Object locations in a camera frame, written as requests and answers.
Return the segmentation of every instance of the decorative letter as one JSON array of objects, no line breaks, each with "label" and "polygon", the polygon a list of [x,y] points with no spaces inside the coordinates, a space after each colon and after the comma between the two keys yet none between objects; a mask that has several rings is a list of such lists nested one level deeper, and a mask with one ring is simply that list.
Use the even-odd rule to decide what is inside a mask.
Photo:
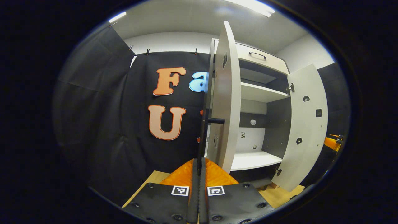
[{"label": "decorative letter", "polygon": [[192,75],[194,80],[192,80],[189,83],[189,88],[194,91],[194,92],[201,92],[205,91],[205,82],[206,82],[206,77],[209,73],[208,72],[196,72]]},{"label": "decorative letter", "polygon": [[164,106],[150,105],[149,110],[149,131],[153,136],[163,140],[173,140],[179,136],[181,131],[181,119],[182,115],[187,112],[186,109],[181,107],[172,107],[170,112],[173,114],[172,129],[169,132],[164,132],[160,127],[162,120],[162,114],[166,111]]},{"label": "decorative letter", "polygon": [[170,84],[172,83],[173,86],[177,86],[179,82],[179,76],[185,75],[185,68],[178,67],[178,68],[168,68],[168,69],[158,69],[156,71],[159,74],[158,78],[158,87],[153,91],[153,95],[170,95],[173,93],[173,89],[170,88]]}]

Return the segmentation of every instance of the white shelf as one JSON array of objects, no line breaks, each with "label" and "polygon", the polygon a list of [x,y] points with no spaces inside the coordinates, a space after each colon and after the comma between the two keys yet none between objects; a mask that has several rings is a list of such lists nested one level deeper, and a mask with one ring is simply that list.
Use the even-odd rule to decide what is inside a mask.
[{"label": "white shelf", "polygon": [[236,153],[232,162],[231,171],[266,167],[282,162],[282,159],[266,153],[256,151],[249,153]]},{"label": "white shelf", "polygon": [[240,97],[245,100],[254,100],[258,102],[272,102],[288,98],[289,95],[270,88],[256,86],[248,83],[240,83]]}]

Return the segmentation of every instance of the orange letter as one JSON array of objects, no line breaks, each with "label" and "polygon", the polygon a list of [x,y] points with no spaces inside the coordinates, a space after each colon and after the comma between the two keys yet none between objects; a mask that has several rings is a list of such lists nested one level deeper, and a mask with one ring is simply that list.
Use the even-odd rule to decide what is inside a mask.
[{"label": "orange letter", "polygon": [[164,106],[150,105],[149,110],[149,131],[153,136],[163,140],[173,140],[179,136],[181,131],[181,119],[182,115],[187,112],[186,109],[181,107],[172,107],[170,112],[173,114],[172,130],[169,132],[164,132],[160,127],[160,122],[162,120],[162,114],[166,111]]},{"label": "orange letter", "polygon": [[180,75],[185,75],[185,68],[178,67],[178,68],[168,68],[168,69],[158,69],[156,71],[159,74],[158,78],[158,87],[153,91],[153,95],[170,95],[173,93],[173,89],[170,88],[170,84],[172,83],[173,86],[177,86],[179,82],[179,73]]}]

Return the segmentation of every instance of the open cabinet door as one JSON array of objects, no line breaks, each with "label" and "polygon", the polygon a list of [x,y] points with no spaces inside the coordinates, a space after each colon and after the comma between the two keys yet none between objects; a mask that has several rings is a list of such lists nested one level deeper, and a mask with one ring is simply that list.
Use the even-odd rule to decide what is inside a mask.
[{"label": "open cabinet door", "polygon": [[211,124],[207,158],[227,173],[234,160],[240,119],[240,69],[234,35],[227,21],[221,30],[215,59],[212,118],[225,119]]},{"label": "open cabinet door", "polygon": [[314,65],[287,75],[287,80],[292,86],[290,136],[272,182],[290,192],[308,175],[322,150],[328,128],[328,104]]}]

